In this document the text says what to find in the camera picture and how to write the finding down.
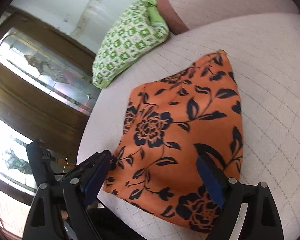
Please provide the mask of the left hand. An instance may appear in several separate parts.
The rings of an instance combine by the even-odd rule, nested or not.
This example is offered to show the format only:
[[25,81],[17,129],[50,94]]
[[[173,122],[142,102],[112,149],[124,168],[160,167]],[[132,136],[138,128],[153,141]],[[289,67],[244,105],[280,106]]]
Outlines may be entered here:
[[69,219],[69,214],[65,210],[61,210],[60,215],[61,215],[61,219],[62,219],[63,222],[67,221]]

